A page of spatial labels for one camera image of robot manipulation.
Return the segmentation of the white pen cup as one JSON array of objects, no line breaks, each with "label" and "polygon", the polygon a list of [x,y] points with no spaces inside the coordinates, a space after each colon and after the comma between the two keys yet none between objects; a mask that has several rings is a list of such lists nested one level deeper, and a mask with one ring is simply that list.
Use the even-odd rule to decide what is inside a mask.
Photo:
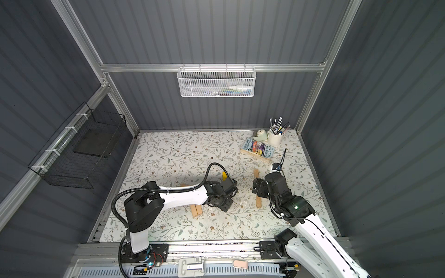
[{"label": "white pen cup", "polygon": [[278,148],[281,145],[281,142],[284,138],[284,135],[282,133],[275,134],[271,129],[268,131],[268,138],[267,138],[267,144]]}]

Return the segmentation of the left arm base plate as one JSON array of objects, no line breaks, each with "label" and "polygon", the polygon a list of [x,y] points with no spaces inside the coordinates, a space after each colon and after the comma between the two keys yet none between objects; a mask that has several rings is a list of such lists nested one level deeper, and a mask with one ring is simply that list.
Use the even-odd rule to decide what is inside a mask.
[{"label": "left arm base plate", "polygon": [[150,244],[149,248],[139,253],[134,253],[131,245],[125,243],[119,251],[119,259],[124,264],[163,263],[169,254],[168,244]]}]

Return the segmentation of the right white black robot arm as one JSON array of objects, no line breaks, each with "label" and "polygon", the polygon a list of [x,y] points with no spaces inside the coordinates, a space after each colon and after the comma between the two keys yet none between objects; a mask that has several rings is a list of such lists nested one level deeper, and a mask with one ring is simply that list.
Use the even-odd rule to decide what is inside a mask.
[{"label": "right white black robot arm", "polygon": [[371,276],[332,237],[309,202],[292,193],[280,172],[255,178],[252,192],[268,199],[272,214],[292,226],[274,236],[278,256],[294,259],[316,278]]}]

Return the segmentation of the pink eraser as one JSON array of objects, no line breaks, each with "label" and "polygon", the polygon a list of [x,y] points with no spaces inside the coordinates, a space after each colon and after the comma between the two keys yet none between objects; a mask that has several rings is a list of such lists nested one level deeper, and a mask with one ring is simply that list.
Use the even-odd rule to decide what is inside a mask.
[{"label": "pink eraser", "polygon": [[249,268],[249,263],[247,261],[239,260],[239,259],[233,260],[232,265],[236,269],[248,269]]}]

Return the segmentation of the white tape roll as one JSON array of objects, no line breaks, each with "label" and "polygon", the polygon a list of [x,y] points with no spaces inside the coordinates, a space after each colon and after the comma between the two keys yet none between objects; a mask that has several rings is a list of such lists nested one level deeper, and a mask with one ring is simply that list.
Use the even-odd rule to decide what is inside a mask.
[{"label": "white tape roll", "polygon": [[257,132],[255,132],[254,136],[253,136],[253,140],[255,141],[261,141],[261,142],[265,142],[268,139],[268,133],[266,130],[260,129]]}]

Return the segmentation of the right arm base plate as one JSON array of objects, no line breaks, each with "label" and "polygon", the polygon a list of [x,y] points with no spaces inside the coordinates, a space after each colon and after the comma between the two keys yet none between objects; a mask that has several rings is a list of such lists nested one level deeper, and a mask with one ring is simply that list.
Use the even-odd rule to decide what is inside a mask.
[{"label": "right arm base plate", "polygon": [[258,250],[261,259],[285,259],[288,257],[285,244],[274,240],[260,241]]}]

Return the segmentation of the natural wood block pair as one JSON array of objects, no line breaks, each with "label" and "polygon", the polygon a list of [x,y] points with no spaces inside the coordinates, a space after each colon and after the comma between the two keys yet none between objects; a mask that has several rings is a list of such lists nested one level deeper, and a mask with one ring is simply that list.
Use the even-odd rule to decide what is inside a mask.
[{"label": "natural wood block pair", "polygon": [[190,209],[191,209],[191,213],[192,213],[193,218],[197,218],[197,217],[199,217],[200,215],[203,214],[203,210],[202,210],[202,206],[201,205],[191,205]]}]

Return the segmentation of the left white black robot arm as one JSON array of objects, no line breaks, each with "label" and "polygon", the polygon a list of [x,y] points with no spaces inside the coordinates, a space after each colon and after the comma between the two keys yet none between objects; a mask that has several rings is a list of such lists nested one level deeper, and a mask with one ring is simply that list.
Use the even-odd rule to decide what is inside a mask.
[{"label": "left white black robot arm", "polygon": [[165,210],[189,205],[208,205],[223,212],[229,210],[238,193],[238,182],[230,176],[224,181],[209,181],[207,178],[213,166],[228,173],[221,164],[213,162],[197,185],[168,188],[150,181],[140,188],[122,191],[112,199],[111,213],[123,223],[124,240],[130,244],[133,254],[148,250],[148,230]]}]

